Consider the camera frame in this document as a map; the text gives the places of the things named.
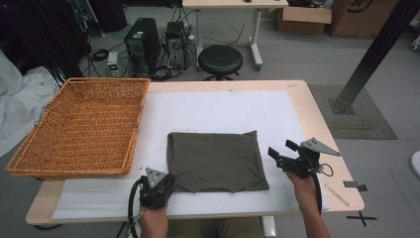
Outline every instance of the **black tape mark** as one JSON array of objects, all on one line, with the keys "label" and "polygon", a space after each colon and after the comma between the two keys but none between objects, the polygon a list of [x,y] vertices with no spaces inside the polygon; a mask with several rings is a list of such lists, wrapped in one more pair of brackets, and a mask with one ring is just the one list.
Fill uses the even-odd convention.
[{"label": "black tape mark", "polygon": [[361,211],[359,211],[359,216],[347,216],[347,219],[361,220],[364,226],[367,226],[366,220],[377,220],[376,217],[363,216]]},{"label": "black tape mark", "polygon": [[343,181],[345,187],[355,187],[358,191],[367,191],[368,188],[365,184],[359,185],[356,181]]}]

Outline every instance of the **cardboard box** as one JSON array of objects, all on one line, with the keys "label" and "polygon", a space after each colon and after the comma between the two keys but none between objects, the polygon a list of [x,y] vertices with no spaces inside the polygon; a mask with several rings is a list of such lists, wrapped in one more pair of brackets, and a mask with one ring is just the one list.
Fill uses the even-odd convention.
[{"label": "cardboard box", "polygon": [[331,23],[331,10],[285,7],[278,9],[276,22],[278,32],[320,35]]},{"label": "cardboard box", "polygon": [[333,38],[375,38],[398,0],[334,0],[333,22],[327,30]]},{"label": "cardboard box", "polygon": [[275,19],[277,17],[276,8],[265,8],[262,9],[262,18]]}]

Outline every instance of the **gray mat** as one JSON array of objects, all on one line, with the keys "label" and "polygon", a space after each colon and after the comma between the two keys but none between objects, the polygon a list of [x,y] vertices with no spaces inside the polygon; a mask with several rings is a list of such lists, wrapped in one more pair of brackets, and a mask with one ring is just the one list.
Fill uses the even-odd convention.
[{"label": "gray mat", "polygon": [[398,140],[365,89],[352,105],[354,114],[335,114],[329,99],[337,98],[344,86],[309,85],[335,139]]}]

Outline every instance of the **wicker basket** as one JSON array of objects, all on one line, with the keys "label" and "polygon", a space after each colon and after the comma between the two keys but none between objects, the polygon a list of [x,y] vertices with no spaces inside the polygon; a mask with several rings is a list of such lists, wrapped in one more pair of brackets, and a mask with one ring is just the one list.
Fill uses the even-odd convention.
[{"label": "wicker basket", "polygon": [[40,179],[127,174],[149,84],[145,78],[69,79],[6,170]]}]

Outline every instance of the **metal pole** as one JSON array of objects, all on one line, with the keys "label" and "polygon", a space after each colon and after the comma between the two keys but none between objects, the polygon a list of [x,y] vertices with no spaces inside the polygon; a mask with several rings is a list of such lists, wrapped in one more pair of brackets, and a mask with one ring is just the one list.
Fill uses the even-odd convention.
[{"label": "metal pole", "polygon": [[356,97],[419,10],[419,0],[398,2],[339,97],[331,100],[334,113],[352,113]]}]

